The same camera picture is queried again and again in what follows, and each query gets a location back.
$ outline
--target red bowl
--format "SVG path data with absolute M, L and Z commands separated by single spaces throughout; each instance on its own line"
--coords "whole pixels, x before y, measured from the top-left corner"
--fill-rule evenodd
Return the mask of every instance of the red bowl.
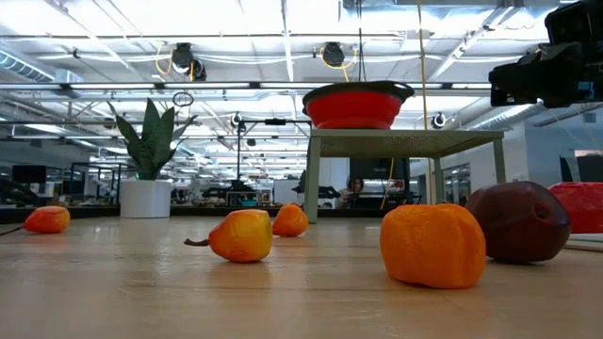
M 341 83 L 303 97 L 303 113 L 320 129 L 389 129 L 415 90 L 394 81 Z

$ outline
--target plastic fruit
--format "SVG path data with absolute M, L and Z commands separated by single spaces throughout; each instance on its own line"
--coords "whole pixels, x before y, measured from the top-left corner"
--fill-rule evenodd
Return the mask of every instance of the plastic fruit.
M 602 183 L 560 183 L 548 190 L 565 208 L 573 234 L 603 234 Z
M 186 245 L 209 246 L 220 257 L 235 263 L 252 263 L 268 256 L 272 246 L 272 228 L 268 212 L 240 210 L 231 212 L 204 241 L 187 239 Z
M 405 205 L 383 219 L 385 269 L 404 283 L 471 287 L 485 268 L 485 250 L 480 225 L 458 205 Z
M 280 236 L 298 236 L 307 229 L 308 216 L 294 204 L 281 207 L 272 224 L 272 234 Z
M 36 208 L 25 220 L 23 228 L 29 232 L 56 234 L 67 230 L 70 220 L 67 208 L 45 206 Z
M 562 250 L 571 232 L 559 200 L 532 182 L 478 189 L 466 208 L 480 223 L 486 254 L 503 262 L 550 260 Z

